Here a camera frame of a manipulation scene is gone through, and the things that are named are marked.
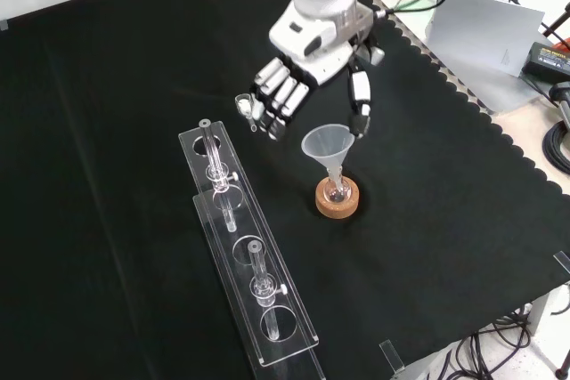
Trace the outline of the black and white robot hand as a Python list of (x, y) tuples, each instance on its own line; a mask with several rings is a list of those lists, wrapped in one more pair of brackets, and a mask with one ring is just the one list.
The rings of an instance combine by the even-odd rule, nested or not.
[(318, 89), (348, 75), (349, 130), (362, 138), (371, 122), (371, 83), (363, 63), (378, 65), (384, 52), (372, 30), (387, 14), (355, 3), (337, 17), (306, 17), (290, 4), (269, 32), (278, 54), (253, 79), (251, 119), (278, 141)]

